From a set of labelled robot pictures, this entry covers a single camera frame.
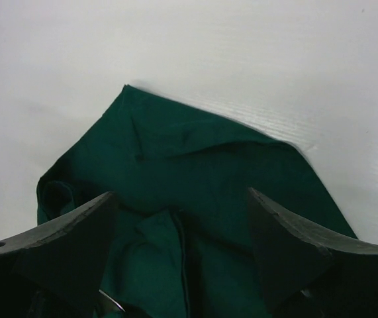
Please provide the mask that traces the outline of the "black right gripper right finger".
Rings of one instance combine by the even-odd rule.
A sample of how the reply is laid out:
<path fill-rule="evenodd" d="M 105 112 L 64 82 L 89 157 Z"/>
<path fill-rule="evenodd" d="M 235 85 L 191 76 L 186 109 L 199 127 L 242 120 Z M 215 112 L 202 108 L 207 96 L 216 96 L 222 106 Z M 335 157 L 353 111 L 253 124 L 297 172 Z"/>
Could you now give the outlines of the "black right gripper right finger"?
<path fill-rule="evenodd" d="M 248 218 L 272 317 L 378 317 L 378 245 L 310 221 L 251 188 Z"/>

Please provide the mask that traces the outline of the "stainless steel instrument tray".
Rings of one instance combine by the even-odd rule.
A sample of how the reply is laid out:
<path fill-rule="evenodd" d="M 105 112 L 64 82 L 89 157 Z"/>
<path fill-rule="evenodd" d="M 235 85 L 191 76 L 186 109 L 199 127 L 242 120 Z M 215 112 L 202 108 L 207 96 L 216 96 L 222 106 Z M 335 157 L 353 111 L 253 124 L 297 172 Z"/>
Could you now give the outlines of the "stainless steel instrument tray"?
<path fill-rule="evenodd" d="M 101 315 L 110 312 L 125 312 L 124 307 L 103 290 L 99 290 L 98 308 Z"/>

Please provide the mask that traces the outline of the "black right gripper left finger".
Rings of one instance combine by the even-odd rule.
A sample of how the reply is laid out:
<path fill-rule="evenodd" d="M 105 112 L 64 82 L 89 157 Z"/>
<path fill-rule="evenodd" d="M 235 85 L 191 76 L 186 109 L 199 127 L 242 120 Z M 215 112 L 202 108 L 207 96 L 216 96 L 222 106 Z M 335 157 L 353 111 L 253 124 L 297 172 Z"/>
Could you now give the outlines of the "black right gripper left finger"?
<path fill-rule="evenodd" d="M 0 240 L 0 317 L 92 317 L 117 210 L 107 192 Z"/>

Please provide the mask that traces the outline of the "dark green surgical drape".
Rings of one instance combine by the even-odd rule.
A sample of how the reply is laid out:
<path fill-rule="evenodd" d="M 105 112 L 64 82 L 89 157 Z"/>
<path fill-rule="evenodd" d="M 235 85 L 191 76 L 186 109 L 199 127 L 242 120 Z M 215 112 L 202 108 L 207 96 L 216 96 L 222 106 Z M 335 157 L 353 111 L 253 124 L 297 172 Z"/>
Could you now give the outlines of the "dark green surgical drape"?
<path fill-rule="evenodd" d="M 248 228 L 250 187 L 354 235 L 292 146 L 127 85 L 40 178 L 37 219 L 112 191 L 119 209 L 101 287 L 128 317 L 267 317 Z"/>

